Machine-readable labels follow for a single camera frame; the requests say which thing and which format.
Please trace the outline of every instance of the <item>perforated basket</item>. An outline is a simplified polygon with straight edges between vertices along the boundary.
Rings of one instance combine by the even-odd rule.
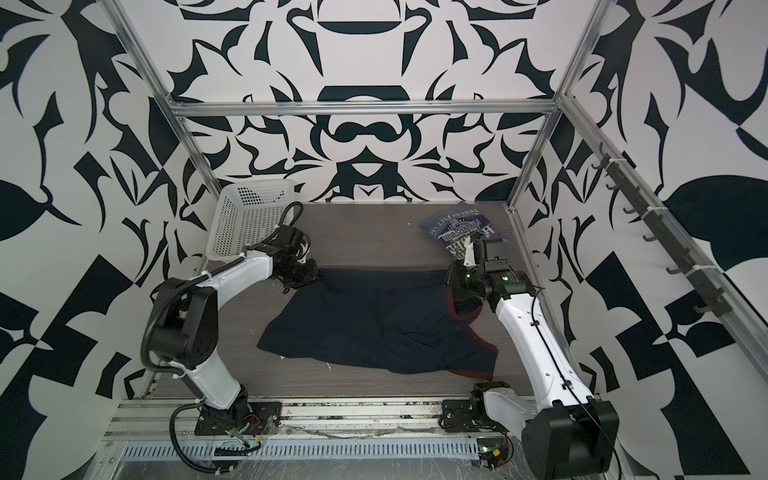
[[[294,201],[291,180],[249,180],[224,187],[216,205],[206,255],[211,260],[233,260],[246,245],[275,230],[285,207]],[[293,219],[286,215],[285,223]]]

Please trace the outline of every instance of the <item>white plastic basket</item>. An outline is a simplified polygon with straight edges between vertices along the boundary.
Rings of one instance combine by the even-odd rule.
[[[208,258],[233,260],[246,245],[265,239],[294,201],[293,188],[294,182],[284,179],[249,180],[224,187],[210,228]],[[293,210],[285,223],[293,219]]]

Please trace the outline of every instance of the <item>garment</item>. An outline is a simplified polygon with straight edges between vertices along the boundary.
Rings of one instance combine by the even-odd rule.
[[[482,301],[454,299],[444,279],[444,270],[321,269],[267,326],[258,347],[288,358],[490,380],[498,350],[469,328]]]

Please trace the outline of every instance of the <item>black wall pattern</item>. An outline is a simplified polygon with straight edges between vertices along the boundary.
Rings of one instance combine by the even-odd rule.
[[[766,7],[619,0],[575,88],[763,315]],[[619,411],[636,475],[764,477],[766,383],[717,318],[696,313],[701,298],[664,271],[668,255],[641,239],[596,163],[561,121],[518,205],[582,378]]]
[[[541,114],[188,118],[222,184],[289,178],[303,201],[506,200]]]
[[[594,0],[138,0],[125,8],[184,101],[552,97]]]
[[[65,4],[0,8],[3,478],[93,455],[141,387],[154,288],[192,273],[214,208],[101,7]]]

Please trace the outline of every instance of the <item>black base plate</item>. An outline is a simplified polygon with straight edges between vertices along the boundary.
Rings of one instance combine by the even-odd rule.
[[[503,432],[504,426],[491,419],[485,419],[482,425],[472,423],[474,416],[469,407],[469,400],[443,400],[440,426],[448,433],[460,432]]]
[[[258,417],[259,422],[253,425],[249,431],[245,434],[248,435],[261,435],[264,429],[272,423],[273,425],[280,424],[280,411],[283,409],[283,404],[280,402],[248,402],[248,405],[253,410],[253,414]],[[202,420],[197,420],[197,425],[194,428],[195,435],[224,435],[224,427],[217,425],[215,419],[203,417]]]

